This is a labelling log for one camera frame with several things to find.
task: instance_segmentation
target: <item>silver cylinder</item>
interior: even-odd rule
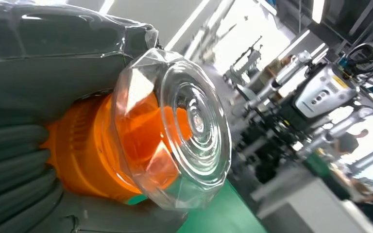
[[[311,54],[307,51],[298,53],[286,67],[284,67],[275,78],[276,82],[283,86],[292,76],[305,67],[312,60]]]

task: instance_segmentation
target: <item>industrial robot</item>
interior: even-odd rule
[[[271,103],[265,111],[257,108],[305,67],[305,80],[293,92]],[[338,63],[313,64],[306,51],[295,55],[275,79],[235,113],[246,126],[231,127],[232,134],[239,134],[234,144],[233,169],[255,163],[255,176],[266,183],[277,174],[281,159],[302,160],[333,142],[352,125],[373,114],[371,107],[354,105],[360,86],[372,74],[373,42],[353,48]],[[313,134],[328,123],[329,113],[343,106],[353,106],[354,111],[331,129]],[[297,142],[303,145],[298,151],[293,148]]]

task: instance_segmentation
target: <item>gray wall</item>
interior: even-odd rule
[[[108,14],[152,24],[159,30],[159,41],[165,47],[202,1],[205,0],[115,0]],[[211,17],[220,2],[221,0],[209,0],[171,50],[181,51]],[[98,11],[103,3],[104,0],[68,1],[68,4],[94,11]]]

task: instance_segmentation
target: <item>machine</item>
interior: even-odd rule
[[[231,65],[228,71],[223,76],[224,81],[226,81],[233,88],[237,88],[238,85],[245,86],[245,83],[242,79],[242,75],[246,72],[251,78],[257,71],[256,63],[261,58],[261,53],[259,52],[262,48],[262,45],[259,46],[259,49],[256,50],[254,46],[262,39],[260,36],[252,46],[250,46],[241,56]],[[237,67],[237,64],[241,59],[248,54],[248,60],[241,66]]]
[[[287,97],[274,103],[266,111],[257,106],[288,81],[292,75],[307,66],[306,79]],[[339,63],[313,64],[307,52],[296,55],[252,100],[248,100],[239,117],[247,127],[232,126],[232,133],[240,134],[234,149],[237,153],[234,166],[255,162],[256,177],[265,183],[276,175],[282,158],[304,158],[317,145],[330,143],[353,124],[372,114],[366,106],[354,106],[359,87],[373,74],[373,42],[354,48]],[[312,133],[325,123],[325,117],[342,106],[354,106],[355,111],[329,132],[317,137]],[[296,142],[304,147],[293,149]]]

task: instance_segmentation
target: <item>robotic arm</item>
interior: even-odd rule
[[[271,95],[276,93],[283,85],[285,85],[291,77],[298,71],[307,66],[311,62],[311,55],[307,52],[297,54],[291,63],[283,68],[275,79],[271,79],[268,84],[257,94],[254,100],[248,101],[243,111],[242,116],[246,116],[251,110],[256,108],[259,104],[267,100]]]
[[[312,139],[311,142],[305,143],[304,147],[302,147],[298,152],[297,156],[301,159],[306,159],[308,155],[314,152],[319,147],[323,146],[326,143],[331,143],[335,139],[341,137],[347,130],[365,120],[366,117],[371,116],[373,114],[373,108],[360,105],[355,108],[355,110],[344,120],[340,121],[330,130],[321,133],[320,135],[316,136]]]

